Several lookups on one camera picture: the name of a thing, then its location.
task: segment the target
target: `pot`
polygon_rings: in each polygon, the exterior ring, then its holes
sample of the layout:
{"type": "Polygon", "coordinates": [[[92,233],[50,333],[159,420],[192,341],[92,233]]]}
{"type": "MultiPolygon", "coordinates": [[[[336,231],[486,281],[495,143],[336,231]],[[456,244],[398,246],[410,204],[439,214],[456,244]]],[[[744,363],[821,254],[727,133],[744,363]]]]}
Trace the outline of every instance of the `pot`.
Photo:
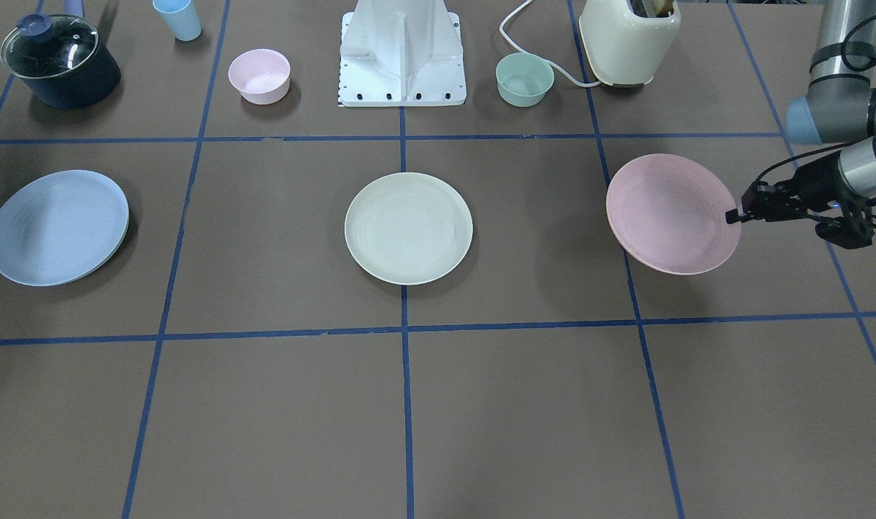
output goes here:
{"type": "Polygon", "coordinates": [[[120,68],[83,17],[81,0],[66,1],[65,10],[23,17],[3,41],[0,58],[46,105],[82,108],[111,93],[120,68]]]}

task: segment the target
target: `pink bowl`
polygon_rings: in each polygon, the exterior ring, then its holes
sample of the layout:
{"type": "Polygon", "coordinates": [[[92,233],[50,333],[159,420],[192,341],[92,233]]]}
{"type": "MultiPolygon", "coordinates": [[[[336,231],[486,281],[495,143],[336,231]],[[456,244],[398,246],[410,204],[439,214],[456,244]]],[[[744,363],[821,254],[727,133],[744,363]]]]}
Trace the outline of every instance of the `pink bowl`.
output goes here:
{"type": "Polygon", "coordinates": [[[256,105],[278,102],[290,89],[290,62],[271,49],[253,49],[233,60],[229,82],[256,105]]]}
{"type": "Polygon", "coordinates": [[[740,239],[729,190],[708,168],[678,155],[627,162],[608,188],[608,221],[620,245],[669,275],[700,275],[722,265],[740,239]]]}

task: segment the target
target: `bowl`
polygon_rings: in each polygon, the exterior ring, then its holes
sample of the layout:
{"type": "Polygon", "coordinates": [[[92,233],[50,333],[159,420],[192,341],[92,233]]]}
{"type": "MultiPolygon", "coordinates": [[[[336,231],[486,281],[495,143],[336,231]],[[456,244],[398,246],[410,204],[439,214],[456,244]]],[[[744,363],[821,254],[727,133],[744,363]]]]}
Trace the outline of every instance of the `bowl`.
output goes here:
{"type": "Polygon", "coordinates": [[[230,63],[229,82],[246,101],[270,105],[290,89],[290,62],[271,49],[252,49],[230,63]]]}
{"type": "Polygon", "coordinates": [[[514,53],[496,66],[498,94],[512,106],[534,106],[553,86],[553,68],[532,53],[514,53]]]}
{"type": "Polygon", "coordinates": [[[740,223],[725,221],[735,200],[708,168],[651,154],[627,162],[608,187],[614,236],[643,265],[669,275],[701,275],[728,260],[740,223]]]}

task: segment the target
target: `white plate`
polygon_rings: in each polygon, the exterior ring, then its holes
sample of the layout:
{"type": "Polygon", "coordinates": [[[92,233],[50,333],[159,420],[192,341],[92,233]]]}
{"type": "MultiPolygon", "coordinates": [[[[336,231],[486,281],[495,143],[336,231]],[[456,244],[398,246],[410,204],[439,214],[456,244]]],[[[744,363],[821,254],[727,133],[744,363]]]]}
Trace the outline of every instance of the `white plate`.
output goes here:
{"type": "Polygon", "coordinates": [[[345,242],[355,261],[396,285],[447,275],[471,240],[473,218],[463,197],[427,174],[394,173],[372,181],[345,216],[345,242]]]}
{"type": "Polygon", "coordinates": [[[22,285],[69,283],[111,258],[129,224],[110,178],[74,169],[38,178],[0,209],[0,272],[22,285]]]}

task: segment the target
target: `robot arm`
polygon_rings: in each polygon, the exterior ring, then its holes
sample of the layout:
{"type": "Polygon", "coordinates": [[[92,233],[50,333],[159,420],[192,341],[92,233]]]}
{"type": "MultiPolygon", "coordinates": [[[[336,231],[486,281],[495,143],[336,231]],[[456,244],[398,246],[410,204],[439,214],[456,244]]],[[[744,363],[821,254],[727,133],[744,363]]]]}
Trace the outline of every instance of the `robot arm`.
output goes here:
{"type": "Polygon", "coordinates": [[[784,132],[792,142],[863,141],[841,144],[782,161],[768,168],[742,196],[742,213],[728,211],[727,223],[807,218],[816,234],[845,249],[872,245],[876,229],[876,89],[869,71],[876,65],[876,0],[829,0],[810,68],[806,96],[787,108],[784,132]],[[797,168],[793,178],[770,185],[765,174],[817,152],[841,150],[797,168]],[[821,216],[840,209],[841,215],[821,216]]]}

